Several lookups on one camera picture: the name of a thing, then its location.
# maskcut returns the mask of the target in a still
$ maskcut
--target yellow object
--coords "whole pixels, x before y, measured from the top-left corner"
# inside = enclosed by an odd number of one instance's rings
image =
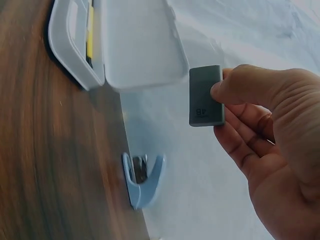
[[[89,16],[88,16],[88,38],[86,43],[86,55],[89,58],[93,58],[93,45],[94,45],[94,8],[93,6],[89,6]]]

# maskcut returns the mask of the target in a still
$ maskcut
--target case lid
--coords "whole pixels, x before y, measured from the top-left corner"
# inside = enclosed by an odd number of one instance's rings
[[[189,77],[175,13],[166,0],[105,0],[105,77],[116,90],[178,83]]]
[[[189,77],[175,13],[166,0],[55,0],[48,39],[56,58],[86,90],[105,79],[122,91]],[[92,67],[86,61],[88,39]]]

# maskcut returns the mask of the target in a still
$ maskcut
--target yellow pencil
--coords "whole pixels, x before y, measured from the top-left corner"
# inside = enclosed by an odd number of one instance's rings
[[[94,7],[92,5],[92,0],[89,1],[89,9],[88,9],[88,25],[87,25],[87,41],[86,41],[86,61],[88,64],[92,66],[92,58],[93,58],[93,30],[94,30]]]

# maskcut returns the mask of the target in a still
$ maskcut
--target hand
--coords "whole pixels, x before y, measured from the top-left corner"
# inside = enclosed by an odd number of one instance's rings
[[[250,65],[223,75],[211,95],[226,105],[226,124],[214,133],[258,217],[277,240],[320,240],[320,77]]]

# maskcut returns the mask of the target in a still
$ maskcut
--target wood grain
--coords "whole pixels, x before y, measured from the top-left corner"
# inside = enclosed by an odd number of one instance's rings
[[[51,0],[0,0],[0,239],[147,240],[129,205],[119,94],[49,58]]]

